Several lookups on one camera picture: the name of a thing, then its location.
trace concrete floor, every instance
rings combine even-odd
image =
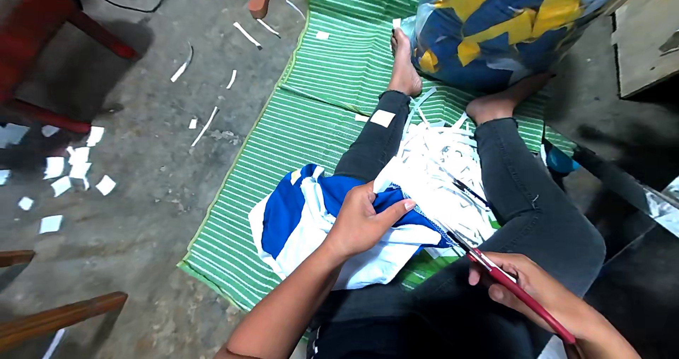
[[[136,7],[157,2],[114,1]],[[291,1],[305,10],[305,0]],[[13,169],[0,190],[0,245],[37,252],[11,283],[6,277],[15,273],[0,276],[0,320],[121,290],[130,298],[117,320],[98,317],[70,327],[53,358],[211,358],[241,315],[175,264],[283,71],[303,20],[284,0],[272,0],[266,22],[281,33],[278,39],[252,20],[246,0],[167,0],[152,15],[101,0],[83,3],[88,14],[135,47],[140,60],[118,59],[66,25],[19,96],[105,127],[90,153],[89,178],[96,183],[107,174],[117,187],[103,197],[76,184],[52,198],[49,183],[41,180],[43,158],[59,153],[64,143],[81,145],[75,135],[44,139],[35,125],[22,145],[0,154],[0,164]],[[234,21],[263,44],[262,51]],[[599,18],[563,60],[547,120],[663,186],[666,177],[679,174],[679,116],[667,106],[618,99],[611,26],[610,18]],[[170,83],[187,56],[186,42],[195,49],[193,62]],[[226,90],[233,69],[238,76]],[[191,150],[196,130],[187,129],[190,119],[196,116],[202,126],[214,106],[220,111],[210,129],[233,132],[235,144],[206,134]],[[576,172],[565,187],[615,245],[615,209],[598,208],[606,196],[598,181]],[[29,212],[16,207],[23,196],[36,201]],[[38,235],[40,218],[53,214],[64,215],[61,230]],[[679,251],[679,241],[663,243]],[[40,358],[49,340],[0,358]]]

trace red scissors handle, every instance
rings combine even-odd
[[[474,251],[476,254],[479,255],[479,257],[484,257],[483,253],[479,251],[478,249],[474,248]],[[477,259],[472,256],[472,254],[467,253],[467,256],[473,261],[476,262]],[[509,289],[518,299],[521,300],[521,302],[525,303],[526,306],[528,306],[532,311],[535,311],[540,318],[545,320],[549,327],[554,330],[554,332],[559,335],[559,337],[567,344],[575,344],[575,337],[573,334],[568,332],[564,325],[560,324],[559,321],[556,320],[547,310],[545,310],[544,307],[538,301],[533,299],[532,296],[530,296],[524,289],[521,288],[516,282],[512,280],[512,278],[509,277],[508,274],[506,274],[504,271],[502,271],[500,268],[497,268],[495,264],[493,265],[484,265],[488,269],[490,276],[493,277],[500,285],[505,286],[505,288]]]

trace plastic bag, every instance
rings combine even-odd
[[[548,70],[611,0],[420,0],[413,64],[453,86],[495,92]]]

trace wooden board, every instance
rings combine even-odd
[[[679,72],[679,51],[660,47],[679,29],[679,0],[627,0],[615,11],[620,95],[628,97]]]

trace chair leg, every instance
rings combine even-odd
[[[123,41],[119,40],[115,35],[104,29],[103,26],[82,11],[76,10],[73,12],[71,16],[69,16],[69,22],[83,33],[109,48],[118,57],[131,59],[137,56],[137,52],[134,51],[133,48],[124,44]]]
[[[32,250],[0,251],[0,267],[29,263],[34,255],[35,251]]]
[[[0,324],[0,352],[94,316],[121,309],[128,295],[117,291]]]
[[[5,105],[20,113],[21,115],[26,115],[33,120],[38,120],[45,125],[51,125],[75,133],[89,133],[89,129],[92,125],[87,122],[80,122],[78,120],[72,120],[65,117],[64,115],[57,114],[55,112],[45,110],[29,102],[22,101],[21,99],[13,99],[11,101],[5,102]]]

